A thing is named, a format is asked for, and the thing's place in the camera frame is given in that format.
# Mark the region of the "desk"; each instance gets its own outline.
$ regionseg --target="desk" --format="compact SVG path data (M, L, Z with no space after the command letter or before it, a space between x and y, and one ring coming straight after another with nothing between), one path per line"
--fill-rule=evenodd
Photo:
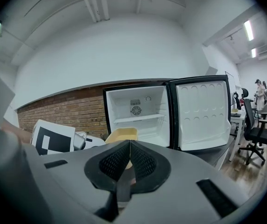
M245 116L246 116L246 111L238 111L238 114L240 114L240 117L233 117L231 116L231 123L236 123L239 124L239 129L238 129L238 133L237 133L237 137L236 137L236 141L234 144L234 148L231 154L231 157L229 158L229 161L233 160L233 157L235 155L236 149L238 148L238 144L240 142L240 137L241 137L241 133L244 131L244 126L245 126Z

